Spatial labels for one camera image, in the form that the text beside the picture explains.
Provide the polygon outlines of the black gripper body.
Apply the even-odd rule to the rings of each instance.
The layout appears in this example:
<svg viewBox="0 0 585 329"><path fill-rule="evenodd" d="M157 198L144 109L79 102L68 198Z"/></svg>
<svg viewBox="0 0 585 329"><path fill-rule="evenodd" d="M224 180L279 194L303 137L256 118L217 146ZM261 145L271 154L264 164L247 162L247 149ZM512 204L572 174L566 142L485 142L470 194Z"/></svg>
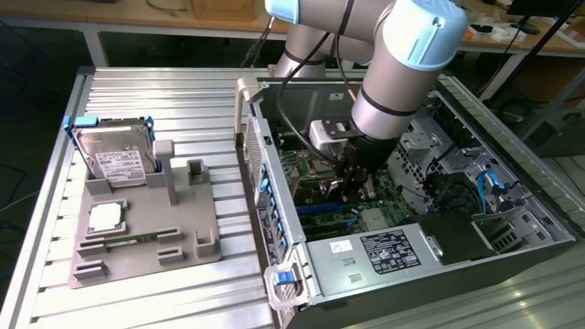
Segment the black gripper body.
<svg viewBox="0 0 585 329"><path fill-rule="evenodd" d="M396 138L385 140L369 136L349 138L344 146L343 159L336 164L336 172L364 169L368 173L376 173L387 163L396 146Z"/></svg>

